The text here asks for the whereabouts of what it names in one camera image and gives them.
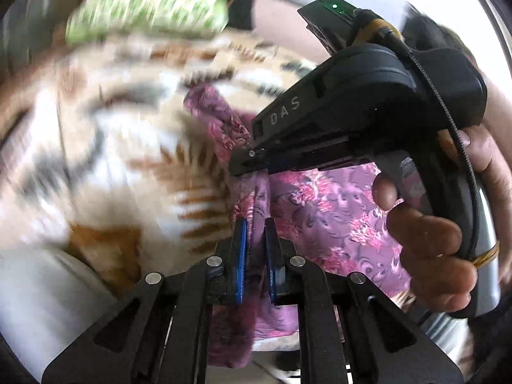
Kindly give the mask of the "right hand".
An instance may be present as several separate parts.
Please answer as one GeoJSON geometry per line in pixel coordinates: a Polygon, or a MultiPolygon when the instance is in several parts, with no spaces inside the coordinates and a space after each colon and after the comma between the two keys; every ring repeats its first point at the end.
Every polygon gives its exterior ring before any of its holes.
{"type": "MultiPolygon", "coordinates": [[[[484,182],[500,242],[499,278],[511,289],[511,99],[493,82],[483,123],[460,130],[471,164],[484,182]]],[[[432,311],[454,312],[470,302],[476,286],[473,264],[456,258],[462,233],[455,223],[399,203],[392,180],[380,173],[373,182],[374,202],[387,215],[390,236],[402,246],[402,267],[411,276],[413,293],[432,311]]]]}

